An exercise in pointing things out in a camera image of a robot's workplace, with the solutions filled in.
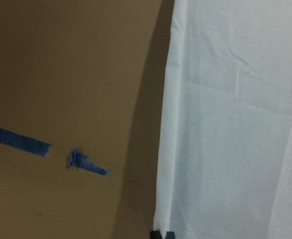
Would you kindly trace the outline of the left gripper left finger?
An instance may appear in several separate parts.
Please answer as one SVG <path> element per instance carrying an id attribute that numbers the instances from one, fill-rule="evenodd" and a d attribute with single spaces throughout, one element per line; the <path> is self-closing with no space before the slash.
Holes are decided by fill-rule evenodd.
<path id="1" fill-rule="evenodd" d="M 163 239 L 160 231 L 151 231 L 149 237 L 150 239 Z"/>

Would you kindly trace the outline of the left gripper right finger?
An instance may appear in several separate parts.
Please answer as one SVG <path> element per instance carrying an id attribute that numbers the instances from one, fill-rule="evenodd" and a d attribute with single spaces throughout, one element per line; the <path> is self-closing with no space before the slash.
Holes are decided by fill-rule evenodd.
<path id="1" fill-rule="evenodd" d="M 166 232 L 165 239 L 176 239 L 174 232 Z"/>

